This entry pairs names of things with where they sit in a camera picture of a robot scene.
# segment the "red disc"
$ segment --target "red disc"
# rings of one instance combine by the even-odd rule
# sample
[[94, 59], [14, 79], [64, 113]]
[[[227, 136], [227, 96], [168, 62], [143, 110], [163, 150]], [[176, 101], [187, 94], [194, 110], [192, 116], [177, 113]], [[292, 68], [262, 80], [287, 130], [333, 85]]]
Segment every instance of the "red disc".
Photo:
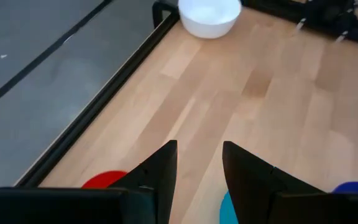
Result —
[[109, 187], [112, 183], [124, 177], [127, 174], [125, 171], [113, 170], [103, 172], [92, 177], [83, 186], [82, 189], [103, 189]]

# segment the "gray floor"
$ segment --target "gray floor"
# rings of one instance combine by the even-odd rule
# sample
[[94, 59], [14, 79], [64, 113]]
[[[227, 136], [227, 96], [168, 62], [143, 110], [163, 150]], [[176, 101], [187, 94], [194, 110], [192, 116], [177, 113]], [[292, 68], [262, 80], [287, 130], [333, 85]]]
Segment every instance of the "gray floor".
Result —
[[[0, 0], [0, 55], [7, 55], [0, 86], [100, 0], [10, 2]], [[30, 167], [152, 32], [152, 3], [114, 1], [0, 99], [0, 186]]]

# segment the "blue object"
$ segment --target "blue object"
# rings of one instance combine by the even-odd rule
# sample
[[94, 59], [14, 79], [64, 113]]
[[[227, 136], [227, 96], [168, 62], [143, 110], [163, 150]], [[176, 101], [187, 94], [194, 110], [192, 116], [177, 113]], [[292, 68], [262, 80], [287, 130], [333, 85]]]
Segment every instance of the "blue object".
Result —
[[[334, 191], [334, 194], [349, 194], [357, 193], [358, 194], [358, 182], [346, 182], [337, 186]], [[226, 192], [224, 195], [220, 214], [219, 214], [219, 223], [220, 224], [238, 224], [236, 217], [236, 212], [234, 211], [233, 203], [229, 192]]]

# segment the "wooden surface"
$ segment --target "wooden surface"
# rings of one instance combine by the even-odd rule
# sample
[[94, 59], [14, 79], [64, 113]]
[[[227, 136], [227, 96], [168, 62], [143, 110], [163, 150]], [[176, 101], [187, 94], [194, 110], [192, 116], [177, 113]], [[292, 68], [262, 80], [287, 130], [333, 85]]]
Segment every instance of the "wooden surface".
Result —
[[179, 22], [41, 186], [131, 170], [169, 139], [171, 223], [218, 223], [224, 140], [325, 191], [358, 180], [358, 44], [294, 28], [243, 10], [228, 35], [202, 40]]

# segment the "wood grain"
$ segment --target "wood grain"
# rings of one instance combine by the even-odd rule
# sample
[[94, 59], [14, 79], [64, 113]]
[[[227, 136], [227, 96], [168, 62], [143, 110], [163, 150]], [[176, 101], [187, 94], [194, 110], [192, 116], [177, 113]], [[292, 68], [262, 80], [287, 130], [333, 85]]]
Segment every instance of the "wood grain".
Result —
[[325, 191], [358, 180], [358, 44], [244, 9], [228, 35], [176, 24], [41, 184], [80, 187], [178, 140], [171, 223], [218, 223], [224, 140]]

